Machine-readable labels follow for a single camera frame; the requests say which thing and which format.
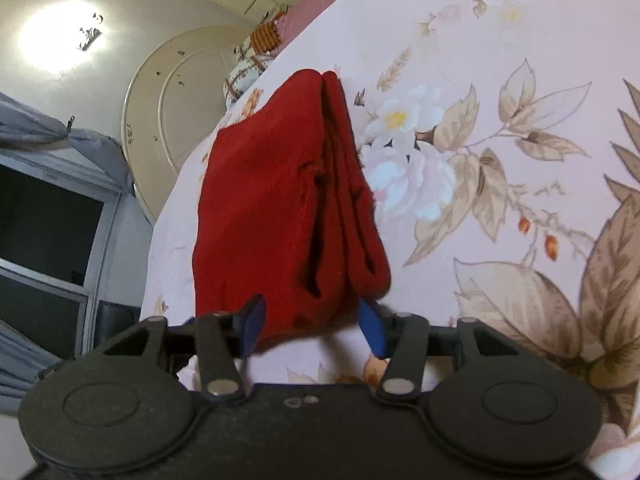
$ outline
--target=floral fabric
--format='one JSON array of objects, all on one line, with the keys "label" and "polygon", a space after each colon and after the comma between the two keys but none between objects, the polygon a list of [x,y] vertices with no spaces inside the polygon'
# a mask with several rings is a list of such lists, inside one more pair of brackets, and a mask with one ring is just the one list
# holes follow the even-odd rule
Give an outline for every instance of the floral fabric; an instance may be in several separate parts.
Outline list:
[{"label": "floral fabric", "polygon": [[[436,325],[479,317],[590,384],[588,465],[607,480],[640,474],[639,42],[640,0],[337,0],[218,125],[296,70],[335,70],[392,269],[384,303]],[[194,313],[215,137],[156,225],[145,316]],[[253,357],[248,379],[375,383],[384,367],[348,326]],[[430,360],[423,388],[448,371]]]}]

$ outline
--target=red garment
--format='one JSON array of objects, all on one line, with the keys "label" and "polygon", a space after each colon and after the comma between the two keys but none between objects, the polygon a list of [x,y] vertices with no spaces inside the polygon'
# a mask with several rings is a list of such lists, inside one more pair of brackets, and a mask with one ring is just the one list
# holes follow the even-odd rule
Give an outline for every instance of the red garment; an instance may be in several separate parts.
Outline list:
[{"label": "red garment", "polygon": [[301,70],[220,130],[198,205],[196,314],[266,298],[261,340],[322,328],[390,285],[340,81]]}]

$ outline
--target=dark window glass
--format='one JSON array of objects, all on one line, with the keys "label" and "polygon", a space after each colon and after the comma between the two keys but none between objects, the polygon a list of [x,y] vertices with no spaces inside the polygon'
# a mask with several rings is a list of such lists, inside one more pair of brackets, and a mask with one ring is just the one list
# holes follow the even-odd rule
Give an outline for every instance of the dark window glass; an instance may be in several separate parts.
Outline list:
[{"label": "dark window glass", "polygon": [[83,285],[102,206],[0,165],[0,258]]},{"label": "dark window glass", "polygon": [[81,306],[0,274],[0,319],[63,359],[74,356]]}]

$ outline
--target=folded blanket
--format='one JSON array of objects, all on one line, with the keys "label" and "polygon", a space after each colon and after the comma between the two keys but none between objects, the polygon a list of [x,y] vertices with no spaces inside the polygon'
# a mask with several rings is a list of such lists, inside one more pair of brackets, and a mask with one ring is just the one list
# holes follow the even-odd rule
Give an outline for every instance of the folded blanket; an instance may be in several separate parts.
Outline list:
[{"label": "folded blanket", "polygon": [[261,339],[323,327],[390,286],[344,93],[296,72],[262,110],[220,130],[198,206],[198,316],[267,303]]}]

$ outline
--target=beige round board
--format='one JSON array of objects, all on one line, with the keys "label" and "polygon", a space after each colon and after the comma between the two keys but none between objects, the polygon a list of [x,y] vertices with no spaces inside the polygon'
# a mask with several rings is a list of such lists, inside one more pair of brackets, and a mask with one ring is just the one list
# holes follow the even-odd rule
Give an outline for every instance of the beige round board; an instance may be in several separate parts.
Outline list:
[{"label": "beige round board", "polygon": [[222,83],[236,65],[234,44],[247,30],[206,27],[160,46],[129,86],[122,145],[136,196],[155,222],[193,148],[225,114]]}]

